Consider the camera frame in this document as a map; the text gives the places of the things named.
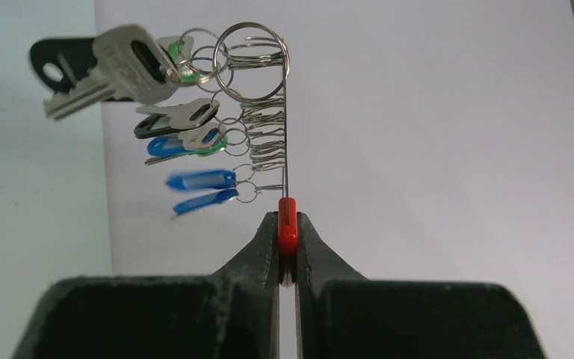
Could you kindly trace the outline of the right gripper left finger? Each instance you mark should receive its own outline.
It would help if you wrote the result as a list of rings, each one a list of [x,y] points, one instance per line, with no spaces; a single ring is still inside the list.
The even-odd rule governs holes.
[[[15,358],[278,358],[278,215],[208,275],[71,277],[48,288]]]

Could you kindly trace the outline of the small silver key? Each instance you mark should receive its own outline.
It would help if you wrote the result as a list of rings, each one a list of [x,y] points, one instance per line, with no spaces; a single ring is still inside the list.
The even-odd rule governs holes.
[[[219,108],[220,102],[216,99],[199,98],[179,105],[142,105],[136,112],[164,118],[164,123],[172,129],[190,130],[213,119]]]

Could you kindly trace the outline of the metal key holder red handle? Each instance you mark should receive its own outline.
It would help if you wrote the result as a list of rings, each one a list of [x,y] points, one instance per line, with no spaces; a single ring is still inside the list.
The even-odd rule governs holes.
[[[222,70],[278,68],[275,88],[258,96],[247,96],[221,77]],[[252,171],[281,171],[280,183],[257,191],[280,190],[277,211],[279,283],[294,286],[297,281],[296,254],[299,245],[297,204],[290,195],[288,166],[287,78],[290,57],[284,39],[273,29],[258,22],[239,22],[221,33],[212,55],[212,69],[220,89],[241,109],[239,122],[244,127],[244,144],[249,148]]]

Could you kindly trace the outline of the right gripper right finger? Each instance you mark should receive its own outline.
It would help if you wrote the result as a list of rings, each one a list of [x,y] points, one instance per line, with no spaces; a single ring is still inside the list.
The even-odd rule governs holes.
[[[494,283],[370,280],[299,213],[300,358],[544,358],[528,314]]]

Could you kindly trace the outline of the black head key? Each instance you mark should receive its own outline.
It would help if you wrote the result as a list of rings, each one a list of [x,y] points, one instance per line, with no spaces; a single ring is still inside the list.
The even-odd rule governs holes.
[[[113,88],[109,75],[98,65],[102,52],[114,43],[99,37],[47,37],[29,49],[31,67],[48,88],[70,101],[131,102]]]

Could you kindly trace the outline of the blue key tag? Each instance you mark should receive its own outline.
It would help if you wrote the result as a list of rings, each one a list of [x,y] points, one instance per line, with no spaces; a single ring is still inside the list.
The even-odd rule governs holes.
[[[175,215],[181,216],[208,206],[225,203],[237,196],[239,196],[238,190],[228,188],[182,201],[173,207],[173,212]]]
[[[234,188],[236,180],[234,171],[217,169],[171,174],[164,183],[175,191],[198,191]]]

